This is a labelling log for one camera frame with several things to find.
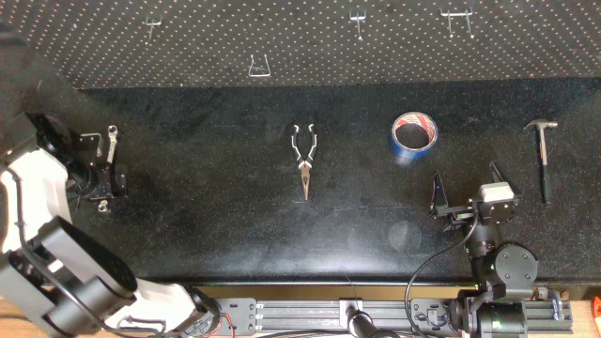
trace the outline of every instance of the perforated board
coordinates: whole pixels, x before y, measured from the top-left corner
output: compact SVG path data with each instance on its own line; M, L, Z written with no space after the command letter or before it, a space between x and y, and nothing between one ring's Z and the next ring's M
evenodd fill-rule
M470 8L474 38L464 17L451 38L440 12ZM598 0L0 0L0 12L78 88L601 76ZM349 16L364 12L359 40ZM146 18L162 20L151 39ZM251 54L270 76L249 76Z

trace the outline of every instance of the pliers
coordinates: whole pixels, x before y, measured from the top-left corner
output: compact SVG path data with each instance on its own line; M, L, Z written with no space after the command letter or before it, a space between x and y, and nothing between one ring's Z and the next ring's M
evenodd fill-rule
M301 152L299 151L299 147L297 146L297 136L299 134L299 130L299 126L294 125L294 128L292 129L292 150L294 151L294 156L296 156L297 163L299 164L300 178L302 178L302 191L304 192L304 200L306 201L309 199L309 181L311 179L310 171L312 168L311 163L313 162L313 157L317 152L317 135L313 130L313 124L310 124L309 131L311 132L313 144L311 145L309 155L307 155L306 159L303 159Z

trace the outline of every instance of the roll of tape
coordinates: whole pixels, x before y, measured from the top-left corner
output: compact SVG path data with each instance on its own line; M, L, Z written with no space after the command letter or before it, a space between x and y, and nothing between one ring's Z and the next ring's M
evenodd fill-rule
M421 148L410 148L402 145L396 137L396 131L407 125L414 124L420 126L428 134L428 144ZM399 116L393 124L393 130L391 133L391 147L393 154L397 158L403 159L420 159L427 155L432 149L436 141L439 139L439 129L434 123L434 120L430 116L424 113L410 112Z

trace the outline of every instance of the wooden floor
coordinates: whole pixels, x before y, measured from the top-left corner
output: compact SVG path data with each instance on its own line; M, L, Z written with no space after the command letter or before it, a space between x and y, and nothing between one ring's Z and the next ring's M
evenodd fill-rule
M261 290L269 289L268 292L261 293ZM379 288L369 288L369 287L356 287L355 292L358 294L357 296L363 298L365 300L384 300L383 297L387 297L388 300L391 299L391 294L403 295L400 292L402 287L398 288L399 290L395 290L395 292L391 293L391 289L389 287L379 287ZM324 300L324 299L338 299L340 297L352 297L351 289L346 289L344 287L336 286L332 290L328 289L328 287L309 287L304 289L302 287L296 287L295 290L277 287L258 287L255 288L237 288L236 292L232 293L232 289L223 291L222 287L219 288L203 288L203 290L214 298L221 297L249 297L249 294L253 294L255 298L261 300L276 300L281 299L281 293L285 293L286 298L291 299L312 299L312 300ZM425 293L429 294L428 297L432 297L431 288L419 288L416 287L416 292L412 292L413 297L424 297ZM456 295L456 290L450 288L444 288L437 293L436 297L455 297L452 296L453 293ZM592 305L590 301L579 300L572 301L572 315L574 317L574 325L572 335L552 335L551 338L599 338L599 333L593 321L592 315ZM14 308L7 300L0 300L0 315L18 315L21 316L21 313ZM531 337L541 337L542 335L531 335ZM22 320L15 319L2 319L0 320L0 337L30 337L30 338L42 338L45 335L39 331L35 325L24 322ZM93 337L95 338L104 338L104 337L115 337L111 333L107 332L99 332Z

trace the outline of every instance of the black table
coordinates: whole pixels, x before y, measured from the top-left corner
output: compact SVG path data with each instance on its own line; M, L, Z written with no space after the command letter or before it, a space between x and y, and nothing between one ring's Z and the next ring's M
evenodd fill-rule
M501 232L539 255L537 282L598 284L600 84L109 89L84 92L77 111L55 105L48 113L80 132L119 127L117 160L129 166L130 196L111 203L108 215L83 203L73 221L142 278L406 283L428 256L461 238L428 218L434 171L450 203L465 205L497 161L523 192ZM410 111L432 116L440 137L428 157L403 167L391 155L390 127ZM537 117L559 121L547 132L549 209L541 204L535 131L523 130ZM309 202L290 146L293 123L314 123L318 134ZM305 131L300 147L309 144ZM418 280L470 284L470 276L457 250Z

